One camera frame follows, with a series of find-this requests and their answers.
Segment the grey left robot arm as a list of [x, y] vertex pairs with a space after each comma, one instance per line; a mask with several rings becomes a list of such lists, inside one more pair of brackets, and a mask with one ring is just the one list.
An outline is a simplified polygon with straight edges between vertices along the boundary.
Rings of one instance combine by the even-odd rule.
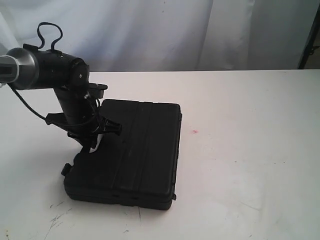
[[[90, 83], [85, 61], [59, 50], [38, 50], [24, 44], [0, 57], [0, 83], [47, 125], [67, 132], [86, 149], [97, 147], [99, 135], [120, 135], [122, 126], [100, 114], [100, 99], [107, 85]], [[62, 112], [42, 116], [19, 94], [23, 90], [53, 89]]]

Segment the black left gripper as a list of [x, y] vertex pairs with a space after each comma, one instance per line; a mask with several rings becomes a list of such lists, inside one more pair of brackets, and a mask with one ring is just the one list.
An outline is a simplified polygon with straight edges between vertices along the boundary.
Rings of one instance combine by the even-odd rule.
[[71, 138], [79, 139], [82, 150], [95, 152], [100, 144], [100, 134], [120, 135], [122, 125], [101, 115], [100, 99], [91, 97], [88, 90], [78, 96], [76, 91], [66, 87], [55, 88], [62, 113], [49, 113], [46, 123], [65, 130]]

